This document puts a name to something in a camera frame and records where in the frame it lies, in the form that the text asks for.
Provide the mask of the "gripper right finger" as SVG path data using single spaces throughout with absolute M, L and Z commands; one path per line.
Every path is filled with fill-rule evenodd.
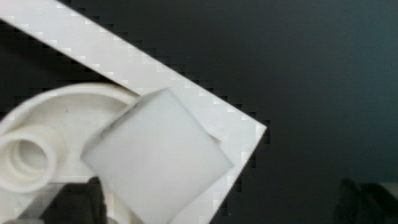
M 344 179 L 332 220 L 333 224 L 398 224 L 398 183 Z

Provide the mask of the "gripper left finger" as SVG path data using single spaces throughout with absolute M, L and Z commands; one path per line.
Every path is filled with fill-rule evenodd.
M 40 214 L 44 224 L 106 224 L 106 205 L 99 178 L 67 183 Z

